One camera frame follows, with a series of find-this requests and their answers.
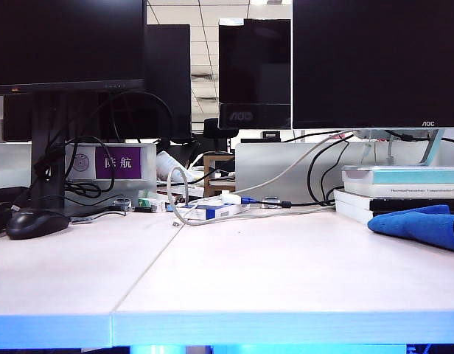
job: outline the white desk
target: white desk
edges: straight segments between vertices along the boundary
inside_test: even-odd
[[[335,213],[184,227],[114,344],[454,343],[454,253]]]
[[[0,348],[110,347],[111,314],[179,228],[108,215],[31,240],[0,238]]]
[[[330,212],[171,220],[0,239],[0,347],[454,343],[453,252]]]

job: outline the white cable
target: white cable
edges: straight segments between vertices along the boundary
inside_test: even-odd
[[[297,160],[295,160],[286,170],[284,170],[283,172],[281,172],[280,174],[278,174],[276,177],[273,177],[272,179],[266,181],[266,182],[263,182],[261,184],[258,184],[256,186],[253,186],[253,187],[249,187],[249,188],[245,188],[244,190],[237,190],[235,192],[233,192],[233,194],[240,194],[240,193],[245,193],[245,192],[248,192],[250,190],[256,190],[258,188],[261,188],[261,187],[264,187],[268,184],[271,184],[277,180],[279,180],[282,176],[284,176],[286,173],[288,173],[289,171],[291,171],[294,167],[296,167],[302,160],[304,160],[309,154],[311,154],[316,148],[318,148],[319,146],[321,146],[323,143],[325,143],[327,140],[331,139],[331,138],[335,138],[336,136],[340,136],[341,134],[345,134],[345,133],[349,133],[351,131],[355,131],[356,129],[346,129],[344,131],[340,131],[338,133],[335,133],[331,136],[328,136],[327,138],[325,139],[322,139],[320,142],[318,142],[316,145],[312,146],[308,151],[306,151],[305,153],[303,153],[301,156],[299,156],[299,158]]]
[[[177,170],[180,171],[185,186],[187,185],[187,179],[186,176],[184,175],[183,170],[181,170],[179,167],[174,167],[171,169],[170,173],[168,174],[168,179],[167,179],[167,196],[168,196],[168,201],[170,202],[170,206],[172,207],[173,212],[175,213],[176,217],[181,221],[182,223],[185,223],[186,225],[190,226],[199,226],[199,225],[208,225],[210,223],[218,223],[221,221],[227,221],[231,219],[261,219],[261,218],[269,218],[273,216],[284,216],[284,215],[303,215],[303,214],[312,214],[314,212],[322,212],[322,211],[327,211],[328,209],[334,209],[334,206],[321,206],[316,209],[309,209],[309,210],[302,210],[302,211],[295,211],[295,212],[277,212],[275,214],[266,214],[266,215],[231,215],[231,216],[223,216],[220,218],[215,218],[215,219],[210,219],[210,220],[204,220],[204,221],[190,221],[186,219],[186,216],[203,201],[208,201],[208,200],[213,200],[213,199],[220,199],[219,197],[209,197],[209,198],[203,198],[203,199],[198,199],[194,203],[193,207],[185,214],[181,215],[181,213],[178,211],[177,206],[175,205],[175,200],[173,199],[173,195],[171,193],[171,176],[172,173]]]

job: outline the blue cloth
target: blue cloth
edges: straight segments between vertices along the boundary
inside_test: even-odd
[[[380,234],[416,240],[454,251],[454,215],[448,205],[378,215],[368,228]]]

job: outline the book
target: book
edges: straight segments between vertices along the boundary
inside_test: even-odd
[[[346,192],[374,198],[454,198],[454,184],[367,184],[344,181]]]
[[[454,198],[374,198],[343,190],[334,190],[336,201],[374,211],[397,211],[446,204],[454,210]]]
[[[364,225],[366,225],[374,216],[378,215],[377,212],[362,209],[358,206],[339,201],[338,199],[335,199],[335,209],[337,210],[337,213],[345,215]]]
[[[364,184],[454,184],[454,167],[345,166],[342,179]]]
[[[377,215],[438,204],[448,205],[454,214],[454,198],[371,198],[341,190],[334,197],[338,213],[365,225]]]

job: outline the black monitor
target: black monitor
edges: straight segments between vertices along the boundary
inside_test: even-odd
[[[454,0],[294,1],[293,127],[454,127]]]
[[[290,31],[290,20],[220,24],[220,128],[290,128]]]
[[[0,94],[143,83],[145,0],[0,0]]]
[[[162,99],[166,106],[147,94],[130,94],[113,100],[102,110],[101,135],[115,139],[191,137],[191,59],[187,24],[145,27],[144,91]],[[108,99],[101,94],[99,101]],[[112,115],[115,125],[110,122]]]

